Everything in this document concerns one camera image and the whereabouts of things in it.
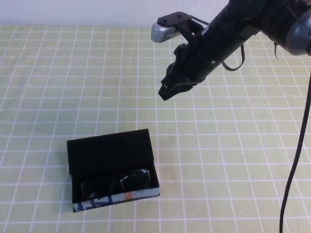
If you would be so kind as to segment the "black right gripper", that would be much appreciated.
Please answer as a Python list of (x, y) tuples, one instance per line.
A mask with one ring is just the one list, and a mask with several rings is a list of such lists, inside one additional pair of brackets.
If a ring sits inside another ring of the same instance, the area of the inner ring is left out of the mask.
[(175, 94), (190, 91), (211, 72), (211, 61), (197, 52), (191, 52), (189, 44), (179, 45), (173, 53), (175, 61), (167, 67), (158, 91), (164, 101)]

